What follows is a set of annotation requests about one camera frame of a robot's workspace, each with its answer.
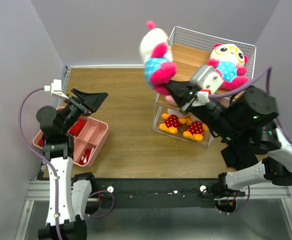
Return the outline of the pink plush face down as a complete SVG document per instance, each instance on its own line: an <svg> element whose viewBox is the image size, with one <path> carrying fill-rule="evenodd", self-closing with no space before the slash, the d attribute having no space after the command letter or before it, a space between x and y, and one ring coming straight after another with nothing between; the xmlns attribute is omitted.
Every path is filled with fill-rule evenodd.
<svg viewBox="0 0 292 240"><path fill-rule="evenodd" d="M165 96L165 101L170 105L177 106L177 103L175 102L171 95Z"/></svg>

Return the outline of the red white item in tray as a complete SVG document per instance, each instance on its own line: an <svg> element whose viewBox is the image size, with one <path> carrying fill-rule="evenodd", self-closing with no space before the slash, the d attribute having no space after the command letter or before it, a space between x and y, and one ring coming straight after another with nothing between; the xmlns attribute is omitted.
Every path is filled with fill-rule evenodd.
<svg viewBox="0 0 292 240"><path fill-rule="evenodd" d="M81 158L79 160L79 164L82 165L82 166L85 165L85 164L87 164L88 163L88 160L89 160L89 158L91 156L91 154L93 153L93 151L94 151L94 148L93 147L87 148L84 151L83 155L81 156Z"/></svg>

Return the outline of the yellow frog plush front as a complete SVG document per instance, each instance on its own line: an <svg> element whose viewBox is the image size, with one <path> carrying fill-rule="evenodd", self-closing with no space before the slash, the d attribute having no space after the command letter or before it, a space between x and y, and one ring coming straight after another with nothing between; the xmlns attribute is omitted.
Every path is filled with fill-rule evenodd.
<svg viewBox="0 0 292 240"><path fill-rule="evenodd" d="M196 142L201 142L204 138L204 133L209 130L208 126L199 120L186 119L188 128L183 132L183 137Z"/></svg>

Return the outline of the yellow frog plush back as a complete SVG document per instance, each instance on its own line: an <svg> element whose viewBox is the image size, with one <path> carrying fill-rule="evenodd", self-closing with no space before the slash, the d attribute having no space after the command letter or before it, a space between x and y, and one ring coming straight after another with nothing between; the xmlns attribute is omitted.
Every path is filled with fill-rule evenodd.
<svg viewBox="0 0 292 240"><path fill-rule="evenodd" d="M161 131L177 134L181 124L186 123L187 116L174 109L167 109L167 113L162 114L162 118L165 120L159 125Z"/></svg>

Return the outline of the white panda plush with glasses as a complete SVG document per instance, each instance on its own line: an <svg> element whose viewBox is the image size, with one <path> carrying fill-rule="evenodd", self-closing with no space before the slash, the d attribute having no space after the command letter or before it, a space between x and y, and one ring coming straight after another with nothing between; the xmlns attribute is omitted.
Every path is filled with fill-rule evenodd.
<svg viewBox="0 0 292 240"><path fill-rule="evenodd" d="M232 91L249 81L245 76L248 61L248 57L235 44L217 43L213 46L208 65L213 66L222 77L224 82L220 89Z"/></svg>

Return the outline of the white panda plush blue dress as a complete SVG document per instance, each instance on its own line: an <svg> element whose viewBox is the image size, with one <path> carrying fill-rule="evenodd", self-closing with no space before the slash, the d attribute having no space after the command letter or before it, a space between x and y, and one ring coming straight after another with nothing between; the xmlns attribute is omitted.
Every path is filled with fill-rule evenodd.
<svg viewBox="0 0 292 240"><path fill-rule="evenodd" d="M169 95L164 87L177 73L169 37L153 21L147 21L149 31L142 38L139 53L144 64L144 77L148 86L161 95Z"/></svg>

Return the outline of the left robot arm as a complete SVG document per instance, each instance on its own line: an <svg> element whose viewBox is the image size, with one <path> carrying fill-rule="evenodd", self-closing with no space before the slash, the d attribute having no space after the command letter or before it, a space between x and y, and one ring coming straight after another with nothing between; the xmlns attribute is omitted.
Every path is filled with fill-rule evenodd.
<svg viewBox="0 0 292 240"><path fill-rule="evenodd" d="M84 220L88 198L96 194L97 186L91 173L71 176L74 138L69 129L80 117L95 113L108 93L86 93L72 89L66 97L66 107L44 106L36 119L43 132L43 156L49 172L49 209L44 228L38 230L40 240L85 240Z"/></svg>

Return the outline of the black cloth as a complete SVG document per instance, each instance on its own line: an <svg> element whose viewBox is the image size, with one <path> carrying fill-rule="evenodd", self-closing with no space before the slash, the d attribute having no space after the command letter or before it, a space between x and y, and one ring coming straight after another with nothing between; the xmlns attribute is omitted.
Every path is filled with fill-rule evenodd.
<svg viewBox="0 0 292 240"><path fill-rule="evenodd" d="M259 162L254 154L236 145L227 146L221 150L221 155L227 167L234 168L236 170L249 168Z"/></svg>

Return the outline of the pink divided tray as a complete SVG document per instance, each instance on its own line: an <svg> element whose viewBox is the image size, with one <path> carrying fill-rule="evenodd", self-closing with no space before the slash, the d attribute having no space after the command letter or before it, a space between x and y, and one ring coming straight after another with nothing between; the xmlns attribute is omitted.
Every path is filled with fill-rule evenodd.
<svg viewBox="0 0 292 240"><path fill-rule="evenodd" d="M109 136L109 128L107 123L99 121L92 117L81 116L79 119L85 120L86 124L80 132L79 136L73 136L73 162L78 167L88 169L93 165L95 159L97 158L102 147L104 146ZM80 165L79 160L87 148L94 148L94 151L91 154L88 163L85 165Z"/></svg>

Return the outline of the black mounting rail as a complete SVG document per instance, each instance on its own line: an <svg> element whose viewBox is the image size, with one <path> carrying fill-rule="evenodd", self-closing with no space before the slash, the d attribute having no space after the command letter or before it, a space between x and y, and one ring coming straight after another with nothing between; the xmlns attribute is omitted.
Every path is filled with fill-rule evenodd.
<svg viewBox="0 0 292 240"><path fill-rule="evenodd" d="M109 193L97 195L103 209L214 208L217 199L245 196L226 189L216 178L92 177L90 182L93 192L112 187L115 202Z"/></svg>

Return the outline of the yellow frog plush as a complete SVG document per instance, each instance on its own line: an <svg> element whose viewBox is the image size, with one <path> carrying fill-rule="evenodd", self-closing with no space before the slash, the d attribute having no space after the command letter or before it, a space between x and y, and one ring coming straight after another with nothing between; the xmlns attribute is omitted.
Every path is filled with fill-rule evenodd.
<svg viewBox="0 0 292 240"><path fill-rule="evenodd" d="M159 125L161 131L177 134L181 124L186 123L187 116L174 109L167 109L167 113L162 114L162 118L165 120Z"/></svg>
<svg viewBox="0 0 292 240"><path fill-rule="evenodd" d="M183 132L183 137L196 142L201 142L204 138L204 133L209 130L208 126L199 120L186 119L188 128Z"/></svg>

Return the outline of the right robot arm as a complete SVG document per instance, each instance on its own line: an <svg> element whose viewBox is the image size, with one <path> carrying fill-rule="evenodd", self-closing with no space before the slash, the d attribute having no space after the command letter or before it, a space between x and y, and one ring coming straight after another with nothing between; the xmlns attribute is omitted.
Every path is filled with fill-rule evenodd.
<svg viewBox="0 0 292 240"><path fill-rule="evenodd" d="M277 186L292 186L292 142L284 136L279 124L274 97L262 89L250 86L228 107L211 99L193 106L200 91L189 82L171 80L164 87L180 111L191 113L205 123L222 142L252 155L267 155L257 164L236 172L218 175L218 181L207 186L204 195L214 198L231 196L247 186L271 182Z"/></svg>

